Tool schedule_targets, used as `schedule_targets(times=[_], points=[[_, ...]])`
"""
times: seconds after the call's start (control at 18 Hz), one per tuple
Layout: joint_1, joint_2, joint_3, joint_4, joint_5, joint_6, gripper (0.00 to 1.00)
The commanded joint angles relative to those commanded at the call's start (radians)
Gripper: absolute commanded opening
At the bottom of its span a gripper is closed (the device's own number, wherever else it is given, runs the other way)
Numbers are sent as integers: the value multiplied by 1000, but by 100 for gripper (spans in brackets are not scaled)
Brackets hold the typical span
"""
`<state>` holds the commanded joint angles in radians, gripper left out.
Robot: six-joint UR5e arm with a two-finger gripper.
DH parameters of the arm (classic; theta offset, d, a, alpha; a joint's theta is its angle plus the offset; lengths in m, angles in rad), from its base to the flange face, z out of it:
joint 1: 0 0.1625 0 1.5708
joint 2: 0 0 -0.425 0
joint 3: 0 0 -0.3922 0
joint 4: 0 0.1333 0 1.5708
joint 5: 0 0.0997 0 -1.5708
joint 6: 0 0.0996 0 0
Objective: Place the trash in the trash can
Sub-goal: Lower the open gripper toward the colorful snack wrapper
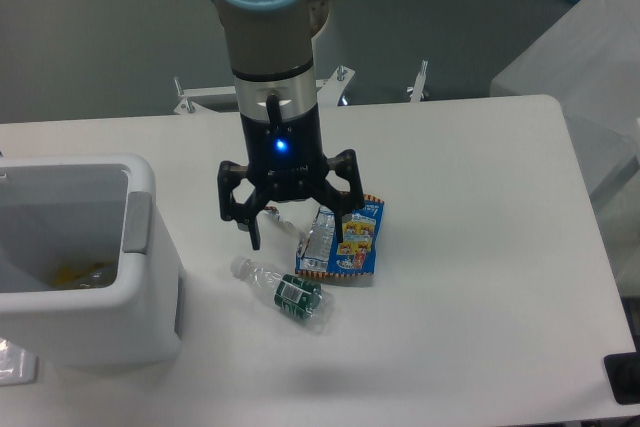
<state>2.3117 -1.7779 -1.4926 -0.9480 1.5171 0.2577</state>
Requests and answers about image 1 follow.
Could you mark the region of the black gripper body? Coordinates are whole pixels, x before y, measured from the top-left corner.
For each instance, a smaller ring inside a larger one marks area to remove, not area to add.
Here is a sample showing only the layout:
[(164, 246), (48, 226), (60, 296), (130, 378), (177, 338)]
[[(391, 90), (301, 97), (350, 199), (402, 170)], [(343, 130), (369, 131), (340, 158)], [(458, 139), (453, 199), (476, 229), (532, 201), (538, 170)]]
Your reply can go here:
[(241, 125), (248, 154), (246, 178), (254, 186), (248, 204), (330, 201), (318, 107), (277, 126), (242, 115)]

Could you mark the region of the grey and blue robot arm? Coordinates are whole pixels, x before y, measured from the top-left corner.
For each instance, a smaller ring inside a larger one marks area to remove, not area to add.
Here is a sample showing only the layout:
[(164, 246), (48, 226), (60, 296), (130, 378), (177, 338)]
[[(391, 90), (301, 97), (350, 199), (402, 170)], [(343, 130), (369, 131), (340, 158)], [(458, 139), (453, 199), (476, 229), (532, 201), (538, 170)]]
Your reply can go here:
[(312, 41), (331, 0), (210, 0), (224, 30), (248, 155), (220, 164), (220, 215), (261, 244), (270, 202), (314, 199), (342, 221), (364, 205), (356, 153), (324, 153)]

